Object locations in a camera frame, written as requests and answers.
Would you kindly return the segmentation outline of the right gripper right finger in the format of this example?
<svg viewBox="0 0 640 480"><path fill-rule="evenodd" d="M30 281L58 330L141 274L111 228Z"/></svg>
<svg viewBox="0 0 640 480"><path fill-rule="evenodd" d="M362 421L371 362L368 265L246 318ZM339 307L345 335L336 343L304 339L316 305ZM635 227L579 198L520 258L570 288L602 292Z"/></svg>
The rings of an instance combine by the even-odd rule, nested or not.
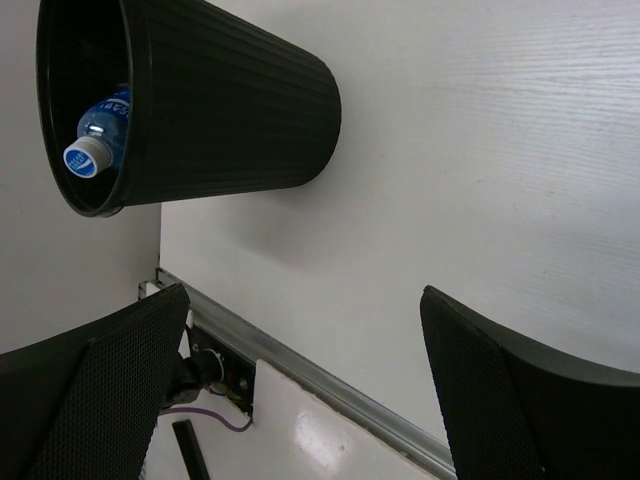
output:
<svg viewBox="0 0 640 480"><path fill-rule="evenodd" d="M458 478L638 478L638 374L544 345L432 286L420 316Z"/></svg>

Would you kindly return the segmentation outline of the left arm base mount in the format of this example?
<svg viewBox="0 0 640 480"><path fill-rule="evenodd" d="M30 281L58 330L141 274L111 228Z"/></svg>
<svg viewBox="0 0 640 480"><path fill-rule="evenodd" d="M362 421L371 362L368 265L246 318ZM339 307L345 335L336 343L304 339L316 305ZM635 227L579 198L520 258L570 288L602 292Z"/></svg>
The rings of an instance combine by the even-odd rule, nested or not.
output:
<svg viewBox="0 0 640 480"><path fill-rule="evenodd" d="M165 397L165 408L186 405L208 392L253 415L255 364L196 325L189 310Z"/></svg>

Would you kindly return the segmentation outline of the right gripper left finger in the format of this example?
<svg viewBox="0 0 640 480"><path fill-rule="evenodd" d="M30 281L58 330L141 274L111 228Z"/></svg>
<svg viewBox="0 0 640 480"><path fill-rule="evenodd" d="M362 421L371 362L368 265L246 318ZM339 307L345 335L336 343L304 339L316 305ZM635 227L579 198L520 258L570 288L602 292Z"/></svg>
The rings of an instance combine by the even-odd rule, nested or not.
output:
<svg viewBox="0 0 640 480"><path fill-rule="evenodd" d="M2 354L2 478L138 478L188 309L175 284Z"/></svg>

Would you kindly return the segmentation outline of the blue label water bottle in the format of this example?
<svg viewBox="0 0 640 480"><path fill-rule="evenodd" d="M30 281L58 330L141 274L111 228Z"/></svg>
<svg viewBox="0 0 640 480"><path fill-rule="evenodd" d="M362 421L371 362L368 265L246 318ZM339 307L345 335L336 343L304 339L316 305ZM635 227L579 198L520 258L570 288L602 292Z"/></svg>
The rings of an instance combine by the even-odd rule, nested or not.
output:
<svg viewBox="0 0 640 480"><path fill-rule="evenodd" d="M119 170L129 125L130 91L127 85L97 102L78 121L76 140L63 152L66 168L81 179L107 170Z"/></svg>

